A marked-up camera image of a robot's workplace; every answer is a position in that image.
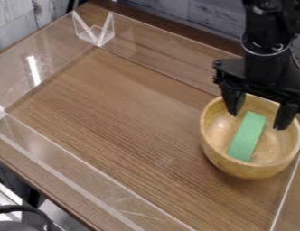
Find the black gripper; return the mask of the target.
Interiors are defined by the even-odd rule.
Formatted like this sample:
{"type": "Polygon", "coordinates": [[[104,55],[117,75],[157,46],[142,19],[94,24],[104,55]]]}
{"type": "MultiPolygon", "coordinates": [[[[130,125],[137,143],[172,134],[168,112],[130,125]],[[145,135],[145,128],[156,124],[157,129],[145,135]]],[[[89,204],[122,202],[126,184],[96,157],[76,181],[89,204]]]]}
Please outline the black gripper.
{"type": "Polygon", "coordinates": [[[247,94],[263,97],[281,104],[273,128],[287,130],[300,106],[300,66],[294,56],[216,60],[213,68],[229,113],[239,115],[247,94]]]}

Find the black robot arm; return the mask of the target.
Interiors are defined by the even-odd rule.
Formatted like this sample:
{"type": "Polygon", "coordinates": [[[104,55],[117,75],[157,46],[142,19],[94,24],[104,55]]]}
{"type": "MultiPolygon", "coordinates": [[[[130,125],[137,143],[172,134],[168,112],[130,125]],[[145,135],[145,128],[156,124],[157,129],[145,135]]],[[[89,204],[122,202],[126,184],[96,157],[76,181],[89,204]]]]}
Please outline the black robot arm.
{"type": "Polygon", "coordinates": [[[300,0],[243,0],[244,56],[216,60],[215,83],[237,115],[252,94],[280,104],[273,128],[285,130],[300,114],[300,63],[292,45],[300,36],[300,0]]]}

